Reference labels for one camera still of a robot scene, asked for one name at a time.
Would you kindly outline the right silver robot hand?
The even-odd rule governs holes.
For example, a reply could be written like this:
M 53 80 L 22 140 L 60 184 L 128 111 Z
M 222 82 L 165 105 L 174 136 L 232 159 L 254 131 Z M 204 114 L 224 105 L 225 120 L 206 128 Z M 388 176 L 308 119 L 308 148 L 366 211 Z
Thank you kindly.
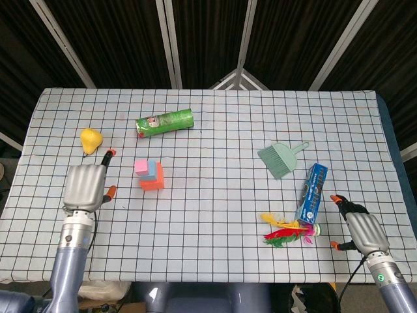
M 351 202 L 344 196 L 336 194 L 330 198 L 337 205 L 351 236 L 350 242 L 331 241 L 332 248 L 338 251 L 357 250 L 365 257 L 374 252 L 388 251 L 390 244 L 387 236 L 374 215 L 363 205 Z

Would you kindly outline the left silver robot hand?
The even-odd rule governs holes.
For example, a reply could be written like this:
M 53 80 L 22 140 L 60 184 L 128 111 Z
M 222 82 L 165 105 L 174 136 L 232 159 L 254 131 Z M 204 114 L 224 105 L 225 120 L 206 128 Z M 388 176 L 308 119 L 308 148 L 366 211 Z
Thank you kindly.
M 93 213 L 115 197 L 115 185 L 110 186 L 104 194 L 107 170 L 115 154 L 116 151 L 110 149 L 100 164 L 70 167 L 63 198 L 64 210 L 68 215 L 73 215 L 75 211 Z

